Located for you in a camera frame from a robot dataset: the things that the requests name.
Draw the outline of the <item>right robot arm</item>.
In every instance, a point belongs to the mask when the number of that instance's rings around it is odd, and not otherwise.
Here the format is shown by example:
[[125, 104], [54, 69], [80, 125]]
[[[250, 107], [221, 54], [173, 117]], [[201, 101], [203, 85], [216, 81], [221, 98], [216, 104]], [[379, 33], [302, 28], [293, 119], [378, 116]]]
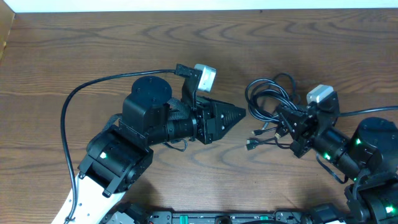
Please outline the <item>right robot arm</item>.
[[280, 126], [292, 137], [290, 150], [302, 157], [316, 151], [352, 180], [345, 188], [352, 222], [397, 223], [397, 126], [370, 117], [358, 124], [353, 136], [339, 131], [340, 114], [334, 91], [307, 106], [279, 105]]

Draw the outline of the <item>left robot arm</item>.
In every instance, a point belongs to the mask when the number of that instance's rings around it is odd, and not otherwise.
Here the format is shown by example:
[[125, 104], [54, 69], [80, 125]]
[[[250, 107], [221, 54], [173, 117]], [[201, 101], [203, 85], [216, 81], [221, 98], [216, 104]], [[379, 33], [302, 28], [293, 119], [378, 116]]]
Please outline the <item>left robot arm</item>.
[[199, 75], [185, 77], [178, 100], [158, 70], [135, 74], [122, 111], [88, 143], [79, 166], [69, 167], [72, 188], [54, 222], [99, 223], [151, 165], [152, 146], [211, 144], [245, 117], [244, 108], [197, 96], [199, 83]]

